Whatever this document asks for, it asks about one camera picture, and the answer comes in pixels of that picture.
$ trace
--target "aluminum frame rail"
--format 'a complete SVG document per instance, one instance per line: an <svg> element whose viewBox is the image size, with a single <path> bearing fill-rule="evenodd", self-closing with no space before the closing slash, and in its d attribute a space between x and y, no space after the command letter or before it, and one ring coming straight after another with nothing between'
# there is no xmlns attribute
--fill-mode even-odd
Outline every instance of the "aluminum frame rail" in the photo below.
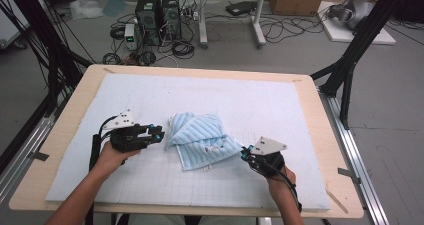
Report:
<svg viewBox="0 0 424 225"><path fill-rule="evenodd" d="M349 165L354 173L353 175L355 178L360 178L358 186L361 189L363 198L367 204L369 214L374 224L388 225L389 222L387 220L386 213L384 212L383 206L381 205L374 186L372 185L358 147L353 139L352 132L344 127L342 120L339 118L340 104L337 101L337 98L328 97L325 94L320 94L320 96L325 96L322 100L327 103L326 105L328 105L328 108L331 110L331 114L327 115L330 115L333 118L336 129L339 133L339 138L345 150L345 155L349 159Z"/></svg>

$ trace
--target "desktop computer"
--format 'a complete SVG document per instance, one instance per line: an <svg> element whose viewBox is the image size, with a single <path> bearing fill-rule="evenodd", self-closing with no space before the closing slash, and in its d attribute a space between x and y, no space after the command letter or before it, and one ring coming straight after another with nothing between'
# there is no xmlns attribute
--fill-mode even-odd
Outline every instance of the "desktop computer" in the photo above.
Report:
<svg viewBox="0 0 424 225"><path fill-rule="evenodd" d="M181 39L181 19L179 0L162 0L166 39Z"/></svg>
<svg viewBox="0 0 424 225"><path fill-rule="evenodd" d="M161 44L161 28L164 25L160 0L138 0L135 8L142 42L146 45Z"/></svg>

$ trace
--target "crumpled fabric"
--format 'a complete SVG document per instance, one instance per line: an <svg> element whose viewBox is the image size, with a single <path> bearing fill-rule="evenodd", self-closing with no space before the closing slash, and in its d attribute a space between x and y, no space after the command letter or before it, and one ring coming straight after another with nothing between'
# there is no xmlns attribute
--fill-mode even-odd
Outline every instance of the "crumpled fabric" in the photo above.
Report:
<svg viewBox="0 0 424 225"><path fill-rule="evenodd" d="M223 132L216 115L179 113L170 125L167 148L177 147L184 171L205 167L241 151L242 145Z"/></svg>

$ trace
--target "concrete floor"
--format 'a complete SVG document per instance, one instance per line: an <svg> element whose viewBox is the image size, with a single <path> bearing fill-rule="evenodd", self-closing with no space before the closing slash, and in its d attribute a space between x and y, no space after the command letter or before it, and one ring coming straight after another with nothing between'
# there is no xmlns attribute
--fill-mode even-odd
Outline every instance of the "concrete floor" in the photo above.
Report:
<svg viewBox="0 0 424 225"><path fill-rule="evenodd" d="M55 0L58 7L69 1ZM104 8L111 0L96 0ZM213 0L207 10L225 14L227 0ZM68 25L96 61L110 52L110 25L117 18L134 12L134 5L125 4L115 16L97 19L70 20ZM209 48L193 40L195 55L177 60L181 68L258 71L272 73L312 74L337 61L349 44L330 42L325 32L285 39L278 44L256 48L250 24L227 19L208 21ZM422 30L396 29L424 42ZM389 27L396 44L371 45L355 70L349 124L369 176L391 224L424 223L424 53L423 45ZM86 56L67 32L73 51ZM12 141L47 90L42 74L30 49L0 50L0 152ZM156 66L175 67L172 59L162 59ZM321 85L325 79L316 81ZM49 212L11 211L8 201L0 205L1 224L41 224ZM98 223L108 216L99 214ZM306 219L306 224L322 224ZM331 224L372 224L367 215L358 220L331 219ZM281 224L273 219L274 224Z"/></svg>

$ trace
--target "black device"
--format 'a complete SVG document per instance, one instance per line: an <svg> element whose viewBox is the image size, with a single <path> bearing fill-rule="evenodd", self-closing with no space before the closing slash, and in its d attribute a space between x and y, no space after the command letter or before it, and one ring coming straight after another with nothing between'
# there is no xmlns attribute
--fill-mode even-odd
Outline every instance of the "black device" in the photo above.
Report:
<svg viewBox="0 0 424 225"><path fill-rule="evenodd" d="M162 141L165 132L161 126L135 124L132 127L114 129L110 133L112 147L120 152L130 152L147 148L148 145Z"/></svg>
<svg viewBox="0 0 424 225"><path fill-rule="evenodd" d="M256 5L258 2L239 2L228 5L225 7L225 10L233 16L239 16L245 13L250 13L256 10Z"/></svg>
<svg viewBox="0 0 424 225"><path fill-rule="evenodd" d="M247 162L253 171L261 174L264 177L271 179L277 179L276 177L281 178L281 180L277 180L287 184L297 203L297 209L299 212L301 212L302 204L297 199L296 184L293 184L290 179L281 172L281 169L285 166L283 155L281 155L280 152L274 152L265 155L252 154L253 149L255 148L252 145L250 145L248 148L242 147L241 159Z"/></svg>
<svg viewBox="0 0 424 225"><path fill-rule="evenodd" d="M162 0L167 40L181 39L179 0Z"/></svg>
<svg viewBox="0 0 424 225"><path fill-rule="evenodd" d="M347 28L356 32L373 7L374 4L367 0L345 0L341 4L330 6L328 17L338 18L340 22L346 24Z"/></svg>
<svg viewBox="0 0 424 225"><path fill-rule="evenodd" d="M135 8L142 42L146 45L160 45L160 29L164 25L160 0L138 0Z"/></svg>
<svg viewBox="0 0 424 225"><path fill-rule="evenodd" d="M280 152L255 155L250 152L252 149L253 146L249 146L249 148L243 147L241 159L247 162L255 172L265 177L272 177L277 174L276 171L280 171L284 167L284 157Z"/></svg>
<svg viewBox="0 0 424 225"><path fill-rule="evenodd" d="M145 149L150 144L160 143L165 137L165 132L162 131L161 126L154 126L153 124L141 126L138 123L128 127L113 129L102 136L102 131L105 125L116 117L117 116L113 116L106 119L106 121L104 121L100 126L99 133L93 135L89 171L91 171L91 169L94 167L100 156L102 141L109 136L113 149L122 153ZM93 211L94 203L91 205L85 216L86 225L94 224Z"/></svg>

